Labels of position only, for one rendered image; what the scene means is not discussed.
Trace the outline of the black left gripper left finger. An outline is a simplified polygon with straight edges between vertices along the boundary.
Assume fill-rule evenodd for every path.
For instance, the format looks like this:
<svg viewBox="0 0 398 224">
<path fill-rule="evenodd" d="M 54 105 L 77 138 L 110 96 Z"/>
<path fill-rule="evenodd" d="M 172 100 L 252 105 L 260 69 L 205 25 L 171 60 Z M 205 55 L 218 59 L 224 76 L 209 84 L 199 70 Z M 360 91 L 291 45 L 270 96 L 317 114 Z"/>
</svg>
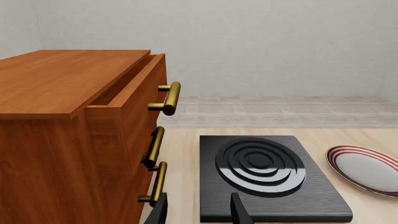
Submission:
<svg viewBox="0 0 398 224">
<path fill-rule="evenodd" d="M 165 224 L 167 218 L 168 201 L 167 194 L 161 193 L 152 211 L 144 224 Z"/>
</svg>

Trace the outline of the wooden cabinet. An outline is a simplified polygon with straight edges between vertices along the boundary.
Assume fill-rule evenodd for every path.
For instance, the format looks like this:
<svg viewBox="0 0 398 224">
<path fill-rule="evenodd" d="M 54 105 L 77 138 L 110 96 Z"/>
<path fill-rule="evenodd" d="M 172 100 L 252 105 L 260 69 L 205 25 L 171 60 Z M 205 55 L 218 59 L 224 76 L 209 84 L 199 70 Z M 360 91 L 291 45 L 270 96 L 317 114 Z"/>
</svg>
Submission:
<svg viewBox="0 0 398 224">
<path fill-rule="evenodd" d="M 85 108 L 149 50 L 38 50 L 0 60 L 0 224 L 139 224 L 152 172 L 104 177 Z"/>
</svg>

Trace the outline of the flat black stove plate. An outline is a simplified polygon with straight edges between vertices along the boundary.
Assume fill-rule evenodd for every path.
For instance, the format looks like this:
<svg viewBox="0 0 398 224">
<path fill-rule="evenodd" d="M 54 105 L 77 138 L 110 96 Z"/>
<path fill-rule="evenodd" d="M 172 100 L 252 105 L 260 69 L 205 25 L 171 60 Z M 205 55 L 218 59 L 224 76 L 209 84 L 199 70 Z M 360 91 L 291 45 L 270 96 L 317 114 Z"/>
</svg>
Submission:
<svg viewBox="0 0 398 224">
<path fill-rule="evenodd" d="M 256 223 L 349 223 L 353 213 L 294 136 L 200 136 L 200 221 L 231 222 L 238 194 Z"/>
</svg>

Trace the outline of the white plate with red rings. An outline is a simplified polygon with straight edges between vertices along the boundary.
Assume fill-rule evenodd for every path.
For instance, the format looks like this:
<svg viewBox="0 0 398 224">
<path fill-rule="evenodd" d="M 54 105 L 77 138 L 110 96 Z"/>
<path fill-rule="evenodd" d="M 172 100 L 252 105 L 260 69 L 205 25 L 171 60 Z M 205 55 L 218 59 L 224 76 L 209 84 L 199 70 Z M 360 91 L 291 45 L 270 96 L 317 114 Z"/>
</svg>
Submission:
<svg viewBox="0 0 398 224">
<path fill-rule="evenodd" d="M 398 198 L 398 159 L 357 145 L 331 147 L 325 157 L 348 182 L 378 195 Z"/>
</svg>

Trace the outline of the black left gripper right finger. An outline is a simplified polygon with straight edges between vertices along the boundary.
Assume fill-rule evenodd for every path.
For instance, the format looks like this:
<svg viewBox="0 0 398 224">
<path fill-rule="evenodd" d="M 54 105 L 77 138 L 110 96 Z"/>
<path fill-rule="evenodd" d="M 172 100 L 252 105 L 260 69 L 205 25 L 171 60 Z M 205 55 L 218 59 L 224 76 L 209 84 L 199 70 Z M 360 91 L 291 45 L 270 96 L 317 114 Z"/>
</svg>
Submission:
<svg viewBox="0 0 398 224">
<path fill-rule="evenodd" d="M 233 224 L 253 224 L 253 220 L 236 192 L 231 194 L 230 210 Z"/>
</svg>

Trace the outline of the open wooden drawer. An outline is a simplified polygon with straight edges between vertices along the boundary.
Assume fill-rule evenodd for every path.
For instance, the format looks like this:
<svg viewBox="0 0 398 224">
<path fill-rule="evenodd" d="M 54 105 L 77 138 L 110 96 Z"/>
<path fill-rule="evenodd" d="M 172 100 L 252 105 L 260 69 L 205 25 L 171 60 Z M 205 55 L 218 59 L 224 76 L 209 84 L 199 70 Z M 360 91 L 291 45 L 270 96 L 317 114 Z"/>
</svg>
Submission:
<svg viewBox="0 0 398 224">
<path fill-rule="evenodd" d="M 157 111 L 167 83 L 165 55 L 147 55 L 85 108 L 99 172 L 104 177 L 134 175 L 156 129 Z"/>
</svg>

